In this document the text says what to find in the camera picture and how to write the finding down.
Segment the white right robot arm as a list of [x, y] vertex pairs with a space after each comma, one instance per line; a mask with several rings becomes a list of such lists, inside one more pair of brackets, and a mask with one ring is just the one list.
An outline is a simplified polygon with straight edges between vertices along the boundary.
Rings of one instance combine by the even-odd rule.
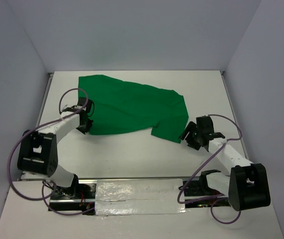
[[271, 196], [265, 166], [253, 163], [236, 151], [230, 145], [234, 138], [216, 132], [213, 116], [197, 117], [180, 135], [188, 147], [204, 148], [211, 153], [180, 188], [180, 193], [189, 189], [194, 177], [199, 176], [199, 190], [207, 199], [224, 196], [237, 212], [269, 206]]

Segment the green t shirt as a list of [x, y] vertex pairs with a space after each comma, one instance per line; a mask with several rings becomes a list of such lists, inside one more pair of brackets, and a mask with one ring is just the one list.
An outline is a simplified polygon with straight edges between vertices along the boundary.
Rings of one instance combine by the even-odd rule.
[[184, 97], [174, 90], [127, 82], [106, 75], [80, 76], [79, 97], [95, 104], [92, 135], [151, 129], [151, 135], [180, 143], [189, 119]]

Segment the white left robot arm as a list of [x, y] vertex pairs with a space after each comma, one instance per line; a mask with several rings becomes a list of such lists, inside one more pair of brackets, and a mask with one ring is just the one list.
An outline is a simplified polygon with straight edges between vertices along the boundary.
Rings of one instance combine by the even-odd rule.
[[66, 107], [60, 119], [25, 137], [20, 145], [17, 167], [19, 170], [45, 176], [57, 185], [58, 193], [75, 198], [80, 193], [79, 178], [58, 163], [58, 143], [71, 131], [87, 134], [93, 125], [89, 119], [94, 102], [80, 97], [78, 103]]

